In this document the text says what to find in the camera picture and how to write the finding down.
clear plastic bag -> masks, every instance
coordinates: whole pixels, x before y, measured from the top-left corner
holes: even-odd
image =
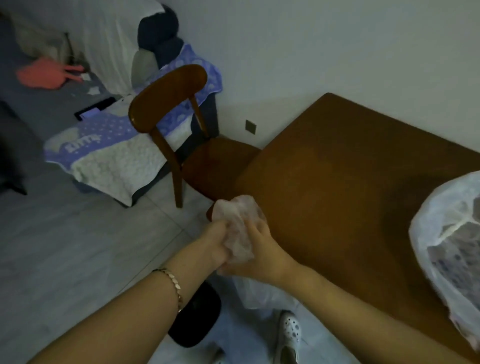
[[[417,260],[450,310],[450,319],[480,348],[480,172],[436,188],[412,220]]]
[[[231,201],[218,200],[212,211],[212,221],[226,219],[229,226],[225,246],[232,251],[231,263],[253,259],[252,243],[244,219],[265,220],[265,215],[252,196],[242,195]],[[237,293],[245,308],[271,308],[293,311],[298,301],[277,287],[243,277],[233,277]]]

red object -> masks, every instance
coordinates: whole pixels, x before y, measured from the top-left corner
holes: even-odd
[[[84,71],[83,66],[60,64],[50,58],[39,58],[29,66],[17,70],[17,78],[21,84],[33,88],[60,88],[67,78],[83,82],[81,77],[65,71]]]

chair seat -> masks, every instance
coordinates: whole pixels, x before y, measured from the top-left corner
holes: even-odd
[[[225,138],[199,146],[182,165],[182,177],[212,200],[234,198],[233,184],[260,149]]]

person's right hand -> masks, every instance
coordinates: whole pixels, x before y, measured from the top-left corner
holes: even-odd
[[[217,272],[221,275],[253,278],[279,287],[298,263],[272,238],[266,222],[260,220],[255,226],[246,220],[245,225],[255,258],[246,263],[225,263]]]

table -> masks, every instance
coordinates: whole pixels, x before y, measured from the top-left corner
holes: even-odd
[[[235,184],[299,262],[480,362],[414,256],[408,228],[438,185],[480,170],[480,154],[325,94]]]

